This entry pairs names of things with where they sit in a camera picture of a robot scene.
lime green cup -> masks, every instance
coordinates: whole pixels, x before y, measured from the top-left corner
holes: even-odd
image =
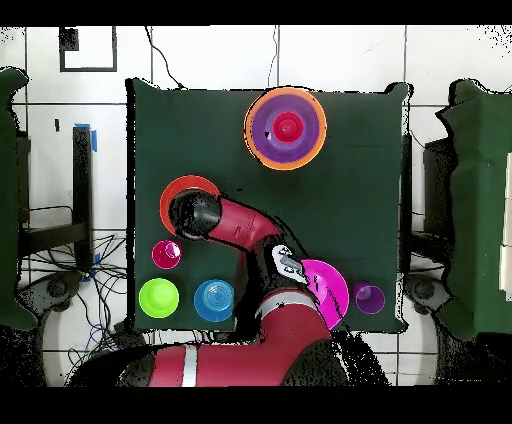
[[[179,301],[178,289],[165,278],[153,278],[139,291],[139,305],[151,318],[168,317],[176,310]]]

orange plate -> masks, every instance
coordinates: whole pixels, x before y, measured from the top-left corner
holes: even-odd
[[[220,195],[219,189],[215,187],[212,182],[203,177],[185,175],[171,181],[160,197],[160,219],[171,234],[176,235],[176,229],[169,219],[169,206],[171,206],[171,201],[178,193],[191,188],[198,188],[214,196]]]
[[[311,149],[311,151],[304,156],[302,159],[298,159],[293,162],[289,163],[280,163],[280,162],[274,162],[273,160],[268,159],[263,154],[259,152],[259,150],[256,148],[256,145],[254,144],[254,140],[252,139],[251,134],[251,124],[252,120],[254,119],[254,116],[256,115],[256,112],[258,109],[265,103],[267,100],[271,99],[275,96],[280,96],[283,94],[292,94],[294,96],[302,97],[304,100],[306,100],[311,106],[313,106],[313,109],[316,112],[316,116],[318,118],[318,137],[315,141],[315,145]],[[245,124],[244,124],[244,138],[245,143],[247,144],[247,147],[249,148],[249,151],[251,154],[256,157],[263,165],[275,169],[278,171],[291,171],[292,169],[300,168],[301,166],[306,165],[308,162],[310,162],[320,151],[322,146],[324,145],[325,141],[325,135],[327,134],[327,119],[325,118],[325,113],[320,105],[319,101],[311,95],[306,89],[299,88],[299,87],[277,87],[270,91],[267,91],[266,93],[262,94],[260,97],[258,97],[254,103],[251,105],[249,110],[247,111],[247,115],[245,116]]]

green tabletop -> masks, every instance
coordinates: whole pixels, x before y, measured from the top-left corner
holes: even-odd
[[[386,93],[312,93],[327,118],[324,147],[302,168],[274,171],[251,156],[243,138],[246,112],[262,91],[166,91],[138,79],[128,83],[135,93],[135,296],[131,302],[136,329],[233,330],[233,319],[203,320],[195,312],[193,297],[209,279],[236,286],[237,251],[211,242],[181,241],[183,256],[176,268],[161,270],[151,259],[158,241],[174,239],[159,218],[160,196],[173,179],[190,174],[209,179],[234,200],[279,216],[311,257],[341,272],[349,289],[361,280],[381,287],[387,302],[377,315],[364,315],[351,301],[346,315],[351,329],[402,329],[395,303],[406,84],[392,85]],[[158,277],[179,290],[177,310],[164,319],[149,317],[138,304],[142,285]]]
[[[440,113],[453,135],[458,164],[451,176],[455,246],[447,284],[454,295],[438,313],[463,340],[512,333],[512,302],[499,288],[507,154],[512,151],[512,95],[471,80],[452,85]]]

pink plate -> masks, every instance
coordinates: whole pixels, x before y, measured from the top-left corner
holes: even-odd
[[[308,289],[315,294],[320,302],[318,310],[324,317],[327,328],[332,330],[341,321],[340,314],[344,317],[348,310],[347,283],[338,270],[326,262],[305,259],[302,264],[309,281]],[[333,297],[339,305],[340,314],[336,311]]]

white tiled floor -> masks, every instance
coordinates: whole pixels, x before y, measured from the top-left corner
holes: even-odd
[[[80,50],[66,53],[67,66],[112,63],[109,28],[78,29]],[[390,83],[403,80],[411,83],[414,95],[409,122],[418,141],[413,144],[413,210],[422,213],[420,144],[446,136],[434,114],[448,103],[449,84],[464,77],[477,78],[496,91],[512,84],[510,36],[499,35],[500,31],[510,34],[510,26],[493,30],[476,26],[281,26],[279,82],[325,91],[364,92],[383,91]],[[188,88],[267,87],[276,49],[273,25],[155,27],[152,34],[154,44],[168,60],[171,74]],[[143,78],[164,89],[176,87],[160,54],[151,51],[142,26],[118,27],[117,47],[117,72],[60,73],[58,28],[0,30],[0,67],[25,69],[27,63],[30,78],[28,106],[25,90],[20,90],[13,111],[21,129],[28,129],[32,139],[31,207],[71,205],[72,126],[88,123],[97,131],[98,151],[93,152],[95,237],[125,234],[125,78]],[[276,82],[275,61],[270,85]],[[59,132],[55,119],[59,119]],[[32,225],[52,225],[69,222],[70,218],[69,211],[63,209],[33,212],[31,219]],[[422,221],[421,216],[414,215],[414,229],[422,229]],[[122,252],[109,259],[118,266],[126,264]],[[414,259],[413,265],[429,264]],[[40,266],[45,267],[31,261],[32,268]],[[40,275],[32,272],[31,278]],[[102,275],[98,278],[105,281]],[[25,273],[22,283],[27,282]],[[120,280],[116,289],[125,291],[126,283]],[[88,304],[91,320],[97,322],[98,297],[92,284],[82,283],[80,295]],[[112,293],[109,304],[113,322],[124,318],[125,295]],[[363,339],[377,353],[393,385],[431,384],[437,351],[432,320],[416,314],[407,299],[402,311],[409,324],[406,332],[364,334]],[[162,332],[161,337],[164,342],[194,338],[191,332],[173,331]],[[69,310],[50,316],[44,348],[51,385],[62,385],[71,368],[66,350],[84,350],[88,338],[89,325],[78,298],[73,299]]]

